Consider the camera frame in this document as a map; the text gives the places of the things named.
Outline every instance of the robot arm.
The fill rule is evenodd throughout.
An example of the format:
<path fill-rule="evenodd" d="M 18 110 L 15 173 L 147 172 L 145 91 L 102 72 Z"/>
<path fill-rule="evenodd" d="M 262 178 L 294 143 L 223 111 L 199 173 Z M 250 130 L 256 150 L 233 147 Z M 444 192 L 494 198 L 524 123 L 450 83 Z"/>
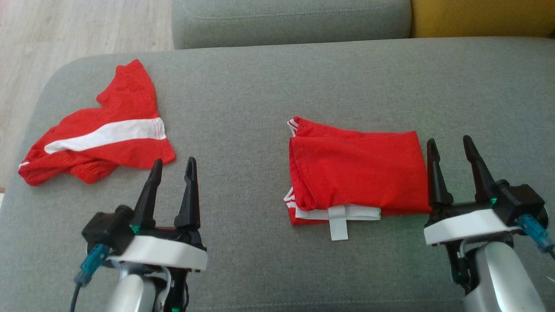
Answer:
<path fill-rule="evenodd" d="M 545 233 L 545 202 L 527 184 L 513 187 L 505 180 L 495 182 L 469 136 L 464 136 L 463 145 L 472 165 L 476 195 L 474 202 L 454 204 L 441 173 L 436 143 L 433 139 L 427 143 L 432 213 L 424 228 L 426 243 L 446 247 L 451 279 L 465 290 L 462 303 L 467 311 L 545 311 L 512 249 L 512 234 L 530 233 L 537 241 L 538 235 L 530 230 Z M 553 244 L 545 243 L 541 250 L 553 253 Z"/>
<path fill-rule="evenodd" d="M 208 262 L 198 232 L 195 159 L 191 157 L 187 163 L 185 193 L 172 228 L 157 228 L 153 218 L 161 178 L 162 160 L 158 159 L 134 210 L 120 205 L 113 214 L 97 213 L 85 226 L 82 234 L 88 243 L 88 257 L 75 278 L 77 287 L 70 311 L 75 308 L 79 288 L 88 284 L 100 265 L 120 270 L 120 282 L 107 311 L 185 311 L 189 303 L 187 274 L 205 270 Z M 151 276 L 153 273 L 164 277 Z"/>

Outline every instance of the seam stitching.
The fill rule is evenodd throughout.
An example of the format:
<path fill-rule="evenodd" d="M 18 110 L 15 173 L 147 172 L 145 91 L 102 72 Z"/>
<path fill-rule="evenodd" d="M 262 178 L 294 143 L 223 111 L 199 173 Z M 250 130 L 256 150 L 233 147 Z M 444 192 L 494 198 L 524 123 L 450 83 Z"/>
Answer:
<path fill-rule="evenodd" d="M 392 7 L 398 6 L 401 2 L 397 2 L 391 6 L 379 9 L 341 9 L 341 10 L 329 10 L 329 11 L 304 11 L 304 12 L 294 12 L 294 13 L 273 13 L 273 14 L 258 14 L 258 15 L 245 15 L 245 16 L 229 16 L 229 17 L 208 17 L 208 16 L 198 16 L 193 14 L 191 11 L 184 9 L 184 11 L 195 19 L 204 20 L 206 22 L 229 22 L 234 19 L 279 19 L 279 18 L 292 18 L 292 17 L 310 17 L 310 16 L 323 16 L 329 14 L 356 14 L 356 13 L 369 13 L 369 12 L 379 12 L 390 9 Z"/>

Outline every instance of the fabric upholstery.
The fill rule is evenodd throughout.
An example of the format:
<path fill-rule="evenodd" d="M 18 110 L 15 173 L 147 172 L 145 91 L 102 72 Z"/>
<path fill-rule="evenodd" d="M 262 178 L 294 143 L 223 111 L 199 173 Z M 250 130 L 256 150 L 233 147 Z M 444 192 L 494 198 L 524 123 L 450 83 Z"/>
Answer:
<path fill-rule="evenodd" d="M 553 0 L 412 0 L 412 37 L 555 35 Z"/>
<path fill-rule="evenodd" d="M 61 118 L 97 106 L 115 67 L 139 58 L 176 152 L 158 189 L 158 225 L 173 224 L 187 157 L 198 161 L 209 262 L 188 279 L 188 311 L 458 311 L 463 291 L 450 281 L 445 249 L 426 246 L 424 215 L 351 222 L 349 240 L 336 242 L 327 224 L 291 226 L 286 122 L 416 130 L 423 147 L 433 137 L 457 202 L 475 192 L 468 134 L 494 178 L 528 183 L 553 203 L 554 51 L 541 38 L 432 38 L 81 59 L 45 87 L 20 158 Z M 0 310 L 66 310 L 85 256 L 81 229 L 98 211 L 133 206 L 147 176 L 119 167 L 92 185 L 63 175 L 30 187 L 14 175 L 0 209 Z M 553 311 L 553 261 L 529 238 L 515 245 Z M 78 311 L 102 310 L 117 281 L 117 271 L 99 269 Z"/>
<path fill-rule="evenodd" d="M 410 0 L 174 0 L 175 49 L 408 38 Z"/>

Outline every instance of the red fabric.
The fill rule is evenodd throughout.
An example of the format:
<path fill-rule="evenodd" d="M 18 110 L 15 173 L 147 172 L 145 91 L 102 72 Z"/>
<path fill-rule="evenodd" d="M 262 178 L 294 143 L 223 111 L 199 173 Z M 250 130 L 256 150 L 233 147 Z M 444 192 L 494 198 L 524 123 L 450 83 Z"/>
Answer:
<path fill-rule="evenodd" d="M 159 117 L 154 85 L 139 60 L 117 66 L 113 81 L 97 96 L 97 101 L 102 107 L 81 109 L 65 117 L 31 147 L 19 169 L 19 175 L 28 184 L 42 184 L 59 173 L 94 183 L 118 165 L 147 169 L 158 158 L 164 164 L 175 159 L 167 138 L 131 139 L 81 152 L 61 150 L 48 154 L 44 150 L 47 144 L 89 134 L 107 123 Z"/>
<path fill-rule="evenodd" d="M 328 220 L 308 220 L 308 219 L 298 219 L 295 217 L 295 208 L 287 208 L 289 213 L 289 218 L 291 219 L 291 225 L 310 225 L 310 224 L 322 224 L 328 223 Z"/>
<path fill-rule="evenodd" d="M 299 127 L 289 141 L 289 166 L 301 210 L 357 204 L 379 207 L 382 215 L 431 211 L 416 132 L 364 133 L 294 121 Z M 294 214 L 291 220 L 297 222 Z"/>

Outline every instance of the white trim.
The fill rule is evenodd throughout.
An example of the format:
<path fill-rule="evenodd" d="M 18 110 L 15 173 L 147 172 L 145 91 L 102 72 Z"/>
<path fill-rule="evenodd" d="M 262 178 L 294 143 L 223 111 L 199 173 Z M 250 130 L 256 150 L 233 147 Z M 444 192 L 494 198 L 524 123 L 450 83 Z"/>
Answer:
<path fill-rule="evenodd" d="M 291 119 L 290 121 L 287 122 L 287 125 L 289 126 L 289 130 L 291 130 L 291 134 L 293 136 L 296 136 L 297 130 L 299 129 L 299 124 L 297 124 L 293 119 Z"/>
<path fill-rule="evenodd" d="M 295 200 L 295 195 L 293 194 L 293 187 L 291 187 L 291 189 L 283 199 L 284 202 L 288 202 L 289 200 Z"/>
<path fill-rule="evenodd" d="M 89 148 L 132 139 L 163 140 L 165 138 L 164 122 L 162 122 L 160 117 L 154 119 L 132 119 L 107 123 L 97 130 L 80 137 L 51 142 L 44 147 L 44 151 L 48 154 L 66 149 L 81 152 Z"/>
<path fill-rule="evenodd" d="M 359 206 L 353 204 L 346 204 L 346 205 L 338 205 L 332 208 L 343 207 L 345 209 L 345 218 L 347 220 L 352 221 L 377 221 L 381 219 L 381 209 L 374 208 L 374 207 L 366 207 L 366 206 Z M 315 209 L 311 211 L 304 211 L 297 207 L 295 203 L 295 217 L 298 219 L 307 219 L 307 220 L 329 220 L 329 214 L 327 210 Z"/>
<path fill-rule="evenodd" d="M 347 233 L 347 217 L 345 214 L 345 206 L 339 205 L 330 207 L 327 214 L 330 218 L 330 234 L 331 240 L 348 240 Z"/>

